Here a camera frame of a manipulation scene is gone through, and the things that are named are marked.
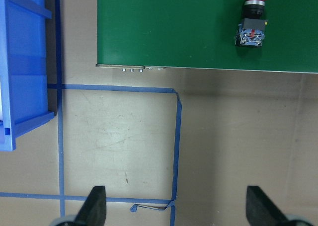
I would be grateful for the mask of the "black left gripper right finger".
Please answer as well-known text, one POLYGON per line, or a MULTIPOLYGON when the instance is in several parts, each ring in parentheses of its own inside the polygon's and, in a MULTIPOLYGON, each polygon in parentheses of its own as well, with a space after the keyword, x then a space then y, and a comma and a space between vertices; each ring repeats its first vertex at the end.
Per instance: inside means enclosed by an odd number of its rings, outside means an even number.
POLYGON ((247 187, 245 212, 250 226, 292 225, 259 186, 247 187))

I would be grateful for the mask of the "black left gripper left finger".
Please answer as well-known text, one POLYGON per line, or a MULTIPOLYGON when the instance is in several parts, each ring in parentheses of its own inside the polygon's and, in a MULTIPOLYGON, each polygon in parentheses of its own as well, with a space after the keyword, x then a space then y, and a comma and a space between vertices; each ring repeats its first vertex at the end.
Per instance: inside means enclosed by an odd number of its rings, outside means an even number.
POLYGON ((94 186, 75 217, 76 226, 103 226, 106 221, 105 186, 94 186))

